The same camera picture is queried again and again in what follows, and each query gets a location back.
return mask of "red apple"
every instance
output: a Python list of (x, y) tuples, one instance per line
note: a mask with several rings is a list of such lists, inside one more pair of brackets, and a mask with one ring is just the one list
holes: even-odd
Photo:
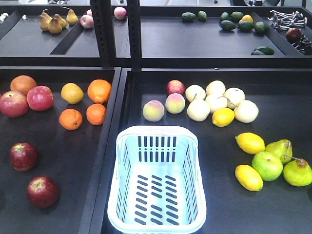
[(59, 187), (51, 178), (39, 176), (28, 184), (27, 197), (34, 206), (48, 208), (58, 200)]
[(167, 95), (174, 94), (174, 93), (183, 95), (184, 91), (185, 91), (185, 86), (179, 80), (173, 79), (167, 84)]
[(11, 147), (10, 161), (15, 170), (24, 172), (38, 164), (39, 156), (31, 144), (17, 143)]
[(19, 117), (28, 112), (26, 96), (19, 91), (8, 91), (0, 98), (0, 111), (9, 117)]
[(36, 86), (29, 90), (27, 102), (29, 107), (35, 111), (49, 110), (54, 104), (53, 93), (47, 86)]

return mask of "green apple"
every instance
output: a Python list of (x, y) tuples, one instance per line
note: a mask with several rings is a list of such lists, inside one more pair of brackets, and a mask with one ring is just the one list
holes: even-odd
[(252, 167), (265, 181), (277, 179), (283, 171), (281, 160), (274, 153), (266, 151), (259, 152), (253, 157)]

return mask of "orange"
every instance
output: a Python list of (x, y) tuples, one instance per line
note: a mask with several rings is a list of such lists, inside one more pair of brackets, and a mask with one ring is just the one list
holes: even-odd
[(112, 86), (108, 81), (95, 79), (89, 84), (87, 93), (92, 101), (102, 104), (108, 101), (111, 89)]
[(87, 109), (87, 119), (93, 125), (101, 125), (104, 123), (106, 107), (102, 104), (92, 104)]
[(82, 124), (82, 114), (72, 108), (65, 109), (59, 116), (59, 123), (67, 130), (75, 130)]
[(11, 91), (20, 91), (26, 96), (28, 91), (36, 86), (37, 86), (37, 83), (32, 77), (21, 75), (21, 76), (15, 77), (11, 81), (10, 89)]

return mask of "peach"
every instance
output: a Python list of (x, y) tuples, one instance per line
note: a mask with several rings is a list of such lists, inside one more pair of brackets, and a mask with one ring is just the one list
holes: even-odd
[(147, 121), (157, 122), (164, 116), (165, 108), (160, 101), (151, 100), (143, 107), (143, 116)]
[(184, 110), (185, 99), (181, 94), (170, 94), (166, 99), (166, 110), (171, 114), (178, 114)]

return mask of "black surface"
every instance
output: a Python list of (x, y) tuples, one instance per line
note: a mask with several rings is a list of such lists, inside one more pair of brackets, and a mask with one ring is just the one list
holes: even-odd
[[(112, 151), (118, 132), (133, 125), (179, 125), (192, 131), (198, 138), (199, 163), (207, 202), (207, 219), (197, 234), (307, 234), (312, 230), (312, 186), (294, 187), (282, 176), (277, 180), (264, 181), (260, 192), (244, 189), (236, 180), (237, 165), (251, 164), (253, 158), (237, 145), (235, 136), (243, 132), (260, 135), (266, 144), (287, 138), (293, 144), (293, 155), (312, 163), (310, 90), (311, 70), (148, 70), (130, 72), (122, 70), (116, 107), (99, 191), (109, 188)], [(212, 124), (212, 115), (203, 122), (180, 114), (165, 112), (159, 122), (148, 122), (142, 116), (143, 105), (157, 99), (166, 99), (166, 84), (178, 79), (188, 87), (191, 84), (203, 88), (213, 80), (221, 80), (226, 88), (241, 88), (246, 99), (256, 103), (259, 115), (252, 123), (234, 120), (227, 127)], [(108, 195), (96, 199), (105, 205)], [(119, 234), (95, 206), (94, 214), (103, 215), (103, 233)]]
[[(106, 145), (111, 116), (115, 103), (120, 69), (100, 68), (3, 68), (1, 67), (0, 92), (9, 90), (10, 81), (18, 75), (30, 75), (38, 85), (47, 85), (54, 93), (55, 103), (45, 112), (29, 110), (18, 118), (0, 115), (0, 233), (2, 234), (64, 234), (78, 233), (83, 217), (90, 220), (94, 200), (87, 195), (96, 192), (98, 176), (94, 174), (102, 162), (97, 154)], [(89, 83), (103, 78), (113, 83), (111, 98), (107, 103), (105, 123), (91, 125), (86, 119), (86, 109), (93, 102), (86, 91)], [(83, 100), (69, 105), (60, 97), (64, 84), (74, 82), (85, 93)], [(65, 130), (59, 124), (59, 115), (66, 108), (81, 111), (82, 125), (74, 131)], [(27, 172), (13, 169), (9, 161), (9, 149), (17, 142), (33, 144), (41, 157), (37, 167)], [(26, 198), (26, 187), (36, 176), (50, 176), (60, 188), (60, 199), (52, 207), (40, 210)], [(90, 223), (84, 220), (84, 228)]]

